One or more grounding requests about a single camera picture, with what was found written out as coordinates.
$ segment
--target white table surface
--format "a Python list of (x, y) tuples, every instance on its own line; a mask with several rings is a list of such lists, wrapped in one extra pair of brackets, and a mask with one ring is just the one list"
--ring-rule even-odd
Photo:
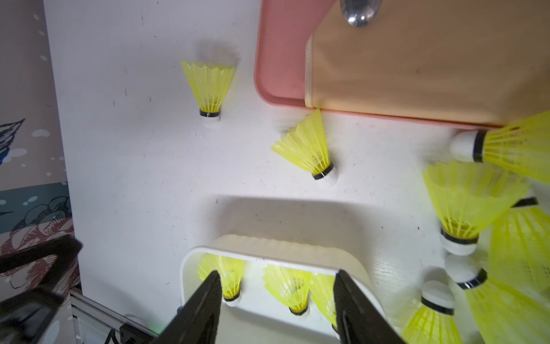
[[(183, 255), (227, 233), (345, 249), (383, 305), (445, 253), (421, 177), (454, 130), (323, 112), (338, 183), (320, 189), (270, 150), (307, 110), (253, 82), (260, 0), (46, 0), (84, 295), (163, 327)], [(239, 57), (218, 129), (180, 66), (205, 46)]]

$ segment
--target metal knob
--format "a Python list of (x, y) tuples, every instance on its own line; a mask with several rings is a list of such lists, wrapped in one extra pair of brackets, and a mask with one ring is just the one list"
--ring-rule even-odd
[(361, 28), (374, 18), (382, 0), (340, 0), (342, 14), (349, 25)]

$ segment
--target shuttlecock cork base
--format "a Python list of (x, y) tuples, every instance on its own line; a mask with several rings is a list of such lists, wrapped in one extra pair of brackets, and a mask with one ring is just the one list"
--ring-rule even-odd
[(338, 170), (331, 162), (330, 165), (319, 174), (312, 174), (313, 179), (323, 188), (328, 188), (336, 184), (338, 180)]
[(487, 272), (471, 257), (449, 255), (445, 259), (445, 270), (462, 289), (473, 289), (487, 281)]
[(463, 239), (452, 236), (441, 227), (439, 240), (444, 249), (456, 255), (470, 255), (477, 247), (479, 235), (474, 238)]
[(213, 118), (213, 117), (219, 117), (219, 111), (218, 112), (206, 112), (203, 110), (199, 110), (199, 114), (203, 117)]
[(290, 310), (290, 312), (291, 312), (292, 314), (294, 314), (294, 315), (296, 315), (296, 316), (300, 316), (300, 317), (302, 317), (302, 318), (307, 317), (307, 316), (309, 315), (309, 313), (310, 313), (310, 307), (309, 307), (308, 304), (306, 305), (306, 308), (304, 308), (303, 310), (301, 310), (301, 311), (299, 311), (299, 312), (296, 312), (296, 311), (292, 310), (292, 308), (290, 308), (290, 307), (289, 307), (288, 309)]
[(226, 305), (228, 305), (230, 307), (235, 307), (236, 305), (239, 304), (239, 302), (241, 301), (242, 298), (243, 298), (243, 293), (242, 293), (242, 290), (239, 287), (239, 291), (237, 292), (237, 295), (235, 295), (234, 297), (231, 297), (231, 298), (226, 298), (224, 296), (223, 301), (225, 302)]
[(451, 141), (451, 154), (460, 161), (483, 162), (483, 146), (486, 135), (486, 130), (458, 134)]
[(454, 296), (449, 287), (438, 281), (427, 281), (422, 286), (420, 302), (438, 313), (454, 315)]

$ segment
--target white cork tip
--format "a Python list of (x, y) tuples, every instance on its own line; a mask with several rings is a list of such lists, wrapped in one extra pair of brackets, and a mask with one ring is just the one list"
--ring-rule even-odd
[(439, 281), (425, 282), (422, 285), (422, 297), (438, 306), (454, 309), (453, 292)]
[(310, 313), (310, 310), (311, 310), (311, 305), (308, 303), (308, 304), (307, 304), (307, 309), (306, 309), (306, 311), (305, 311), (303, 314), (300, 314), (300, 315), (294, 314), (294, 313), (290, 312), (290, 308), (289, 308), (288, 311), (289, 311), (292, 315), (294, 315), (294, 316), (296, 316), (296, 317), (298, 317), (298, 318), (300, 318), (300, 319), (306, 319), (306, 318), (308, 317), (309, 313)]
[(456, 283), (464, 283), (478, 276), (481, 265), (468, 256), (449, 255), (445, 258), (445, 271)]
[(442, 234), (439, 234), (439, 239), (441, 241), (441, 246), (448, 252), (456, 255), (470, 255), (476, 250), (477, 244), (459, 244), (450, 241)]
[(323, 178), (316, 179), (317, 185), (319, 185), (322, 188), (329, 188), (336, 184), (336, 181), (338, 180), (338, 170), (336, 169), (336, 166), (332, 168), (332, 170)]
[(241, 301), (241, 299), (243, 298), (243, 290), (240, 291), (240, 294), (239, 294), (239, 297), (237, 297), (235, 300), (232, 300), (232, 301), (226, 301), (226, 299), (223, 299), (224, 303), (226, 305), (228, 305), (229, 307), (235, 307), (236, 305), (238, 305)]
[(450, 152), (460, 161), (474, 162), (474, 143), (477, 132), (463, 132), (458, 134), (450, 142)]

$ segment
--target pink tray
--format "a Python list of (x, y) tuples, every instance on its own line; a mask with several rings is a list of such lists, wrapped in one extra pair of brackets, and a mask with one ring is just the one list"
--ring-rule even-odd
[[(254, 85), (259, 96), (266, 103), (277, 106), (306, 107), (304, 101), (306, 43), (334, 2), (335, 0), (262, 0)], [(460, 129), (485, 127), (422, 118), (363, 113), (360, 115), (404, 122), (439, 124)]]

